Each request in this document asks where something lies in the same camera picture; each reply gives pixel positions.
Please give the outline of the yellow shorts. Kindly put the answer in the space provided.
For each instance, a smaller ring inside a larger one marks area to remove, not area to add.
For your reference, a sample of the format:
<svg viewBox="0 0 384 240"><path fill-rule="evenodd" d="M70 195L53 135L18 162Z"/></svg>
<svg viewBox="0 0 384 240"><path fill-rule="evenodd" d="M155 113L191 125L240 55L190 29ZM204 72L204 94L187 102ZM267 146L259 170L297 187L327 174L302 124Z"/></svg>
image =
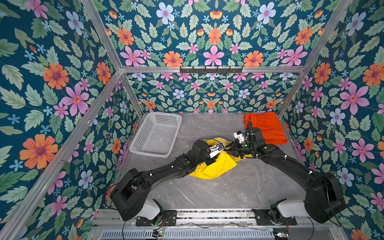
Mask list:
<svg viewBox="0 0 384 240"><path fill-rule="evenodd" d="M216 162L212 165L206 165L206 163L199 164L196 169L189 174L189 176L202 179L202 180L213 180L221 175L227 173L228 171L232 170L238 165L238 162L245 159L245 158L251 158L252 155L247 156L231 156L229 155L229 144L232 142L229 142L226 139L223 138L214 138L214 139L208 139L204 138L202 139L204 142L208 144L208 146L214 146L219 143L222 143L226 148L220 153L219 157L217 158Z"/></svg>

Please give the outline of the orange shorts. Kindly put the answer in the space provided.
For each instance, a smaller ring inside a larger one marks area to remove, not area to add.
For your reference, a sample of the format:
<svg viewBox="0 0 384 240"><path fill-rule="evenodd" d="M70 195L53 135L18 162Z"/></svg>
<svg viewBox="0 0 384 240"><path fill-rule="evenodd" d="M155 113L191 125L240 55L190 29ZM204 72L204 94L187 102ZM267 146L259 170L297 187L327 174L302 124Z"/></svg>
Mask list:
<svg viewBox="0 0 384 240"><path fill-rule="evenodd" d="M243 120L245 128L247 128L248 123L252 123L253 128L258 128L262 131L266 144L284 145L288 143L283 126L276 113L245 114Z"/></svg>

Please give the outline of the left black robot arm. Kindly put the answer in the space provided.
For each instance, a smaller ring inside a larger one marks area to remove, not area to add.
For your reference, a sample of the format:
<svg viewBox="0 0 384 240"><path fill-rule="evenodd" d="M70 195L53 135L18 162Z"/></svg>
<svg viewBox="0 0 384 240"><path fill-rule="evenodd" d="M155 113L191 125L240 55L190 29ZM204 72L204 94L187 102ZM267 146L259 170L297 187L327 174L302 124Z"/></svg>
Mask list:
<svg viewBox="0 0 384 240"><path fill-rule="evenodd" d="M110 193L110 199L122 220L139 217L158 225L164 218L164 208L155 199L147 200L150 191L164 182L193 173L200 164L213 164L225 149L223 143L217 140L214 143L210 146L203 140L197 140L190 151L167 165L142 172L136 168L129 170Z"/></svg>

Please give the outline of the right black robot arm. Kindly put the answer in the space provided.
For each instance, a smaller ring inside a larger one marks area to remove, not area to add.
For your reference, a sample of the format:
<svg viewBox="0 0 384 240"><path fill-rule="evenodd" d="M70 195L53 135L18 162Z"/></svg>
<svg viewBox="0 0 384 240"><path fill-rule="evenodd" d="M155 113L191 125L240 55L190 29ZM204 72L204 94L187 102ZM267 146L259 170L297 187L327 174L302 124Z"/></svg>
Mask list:
<svg viewBox="0 0 384 240"><path fill-rule="evenodd" d="M346 209L339 180L330 173L321 174L285 154L279 147L264 142L229 144L227 153L235 158L253 158L280 170L306 192L303 200L283 199L271 205L271 222L278 224L291 217L309 217L323 224Z"/></svg>

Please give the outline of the white plastic laundry basket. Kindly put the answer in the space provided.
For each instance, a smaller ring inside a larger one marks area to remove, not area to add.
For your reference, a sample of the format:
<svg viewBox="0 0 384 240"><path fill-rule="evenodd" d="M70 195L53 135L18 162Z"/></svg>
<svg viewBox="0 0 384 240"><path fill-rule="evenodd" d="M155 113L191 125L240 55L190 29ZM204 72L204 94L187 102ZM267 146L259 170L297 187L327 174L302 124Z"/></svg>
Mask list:
<svg viewBox="0 0 384 240"><path fill-rule="evenodd" d="M162 112L148 113L130 145L138 155L168 158L175 144L182 116Z"/></svg>

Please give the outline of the white ventilation grille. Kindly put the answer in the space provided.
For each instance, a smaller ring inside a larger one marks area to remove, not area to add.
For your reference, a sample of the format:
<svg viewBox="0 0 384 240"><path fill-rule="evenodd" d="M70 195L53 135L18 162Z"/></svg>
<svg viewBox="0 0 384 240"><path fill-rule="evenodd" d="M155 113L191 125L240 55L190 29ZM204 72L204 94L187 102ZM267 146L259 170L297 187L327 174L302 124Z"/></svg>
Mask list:
<svg viewBox="0 0 384 240"><path fill-rule="evenodd" d="M102 240L274 240L272 230L251 229L165 229L155 239L152 229L104 230Z"/></svg>

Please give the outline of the left electronics board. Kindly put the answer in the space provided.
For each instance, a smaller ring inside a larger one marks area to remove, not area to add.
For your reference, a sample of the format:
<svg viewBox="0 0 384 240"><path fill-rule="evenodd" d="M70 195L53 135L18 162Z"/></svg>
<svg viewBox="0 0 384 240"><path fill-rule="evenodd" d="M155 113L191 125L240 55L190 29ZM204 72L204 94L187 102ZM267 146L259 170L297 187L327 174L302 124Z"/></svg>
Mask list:
<svg viewBox="0 0 384 240"><path fill-rule="evenodd" d="M155 239L162 238L165 236L164 230L153 230L152 237Z"/></svg>

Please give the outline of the electronics board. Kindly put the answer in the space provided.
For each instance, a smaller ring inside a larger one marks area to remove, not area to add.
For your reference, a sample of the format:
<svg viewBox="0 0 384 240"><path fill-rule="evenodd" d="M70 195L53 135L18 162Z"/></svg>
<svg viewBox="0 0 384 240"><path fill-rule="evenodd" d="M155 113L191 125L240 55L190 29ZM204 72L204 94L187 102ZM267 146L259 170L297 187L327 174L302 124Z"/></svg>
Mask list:
<svg viewBox="0 0 384 240"><path fill-rule="evenodd" d="M164 230L153 230L152 237L155 239L162 238L165 236Z"/></svg>
<svg viewBox="0 0 384 240"><path fill-rule="evenodd" d="M288 240L289 232L288 231L273 231L275 240Z"/></svg>

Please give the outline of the right electronics board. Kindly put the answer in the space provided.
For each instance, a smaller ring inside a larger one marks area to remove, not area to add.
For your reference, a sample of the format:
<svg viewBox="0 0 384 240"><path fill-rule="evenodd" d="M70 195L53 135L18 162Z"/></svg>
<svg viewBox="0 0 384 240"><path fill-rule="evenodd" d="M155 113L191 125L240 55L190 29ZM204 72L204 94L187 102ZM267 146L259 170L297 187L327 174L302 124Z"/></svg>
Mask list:
<svg viewBox="0 0 384 240"><path fill-rule="evenodd" d="M273 231L275 240L288 240L289 232L288 231Z"/></svg>

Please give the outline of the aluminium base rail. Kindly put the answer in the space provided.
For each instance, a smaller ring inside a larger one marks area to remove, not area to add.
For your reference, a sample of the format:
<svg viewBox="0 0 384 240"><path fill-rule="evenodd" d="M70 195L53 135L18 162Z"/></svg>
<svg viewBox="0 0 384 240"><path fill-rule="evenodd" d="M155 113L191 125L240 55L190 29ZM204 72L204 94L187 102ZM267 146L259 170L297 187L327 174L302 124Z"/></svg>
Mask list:
<svg viewBox="0 0 384 240"><path fill-rule="evenodd" d="M165 219L175 226L247 226L247 227L315 227L336 228L335 220L319 224L308 217L289 217L273 222L268 209L176 209L175 213L166 214Z"/></svg>

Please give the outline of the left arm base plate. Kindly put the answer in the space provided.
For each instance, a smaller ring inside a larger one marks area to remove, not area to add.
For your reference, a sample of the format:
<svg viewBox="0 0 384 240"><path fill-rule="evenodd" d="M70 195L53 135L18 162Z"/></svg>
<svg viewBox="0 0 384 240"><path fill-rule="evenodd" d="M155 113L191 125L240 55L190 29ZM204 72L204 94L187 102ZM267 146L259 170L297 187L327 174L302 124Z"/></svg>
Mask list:
<svg viewBox="0 0 384 240"><path fill-rule="evenodd" d="M137 217L136 227L174 227L177 221L176 210L163 210L153 220Z"/></svg>

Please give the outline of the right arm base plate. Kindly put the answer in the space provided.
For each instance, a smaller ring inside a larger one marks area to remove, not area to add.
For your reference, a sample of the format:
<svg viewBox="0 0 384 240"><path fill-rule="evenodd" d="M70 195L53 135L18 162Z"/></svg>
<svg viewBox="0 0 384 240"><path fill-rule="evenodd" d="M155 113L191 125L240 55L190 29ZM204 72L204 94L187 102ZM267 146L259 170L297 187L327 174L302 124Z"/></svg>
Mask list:
<svg viewBox="0 0 384 240"><path fill-rule="evenodd" d="M255 219L258 226L296 226L297 221L294 217L283 217L276 210L270 209L252 209L252 212L255 214Z"/></svg>

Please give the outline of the black hook rail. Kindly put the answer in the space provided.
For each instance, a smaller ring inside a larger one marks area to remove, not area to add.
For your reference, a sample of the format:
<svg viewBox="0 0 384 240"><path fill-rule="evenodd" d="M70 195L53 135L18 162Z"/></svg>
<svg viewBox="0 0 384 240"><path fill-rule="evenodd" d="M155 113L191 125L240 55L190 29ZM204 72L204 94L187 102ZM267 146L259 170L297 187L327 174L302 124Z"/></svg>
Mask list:
<svg viewBox="0 0 384 240"><path fill-rule="evenodd" d="M181 74L238 74L243 67L180 67Z"/></svg>

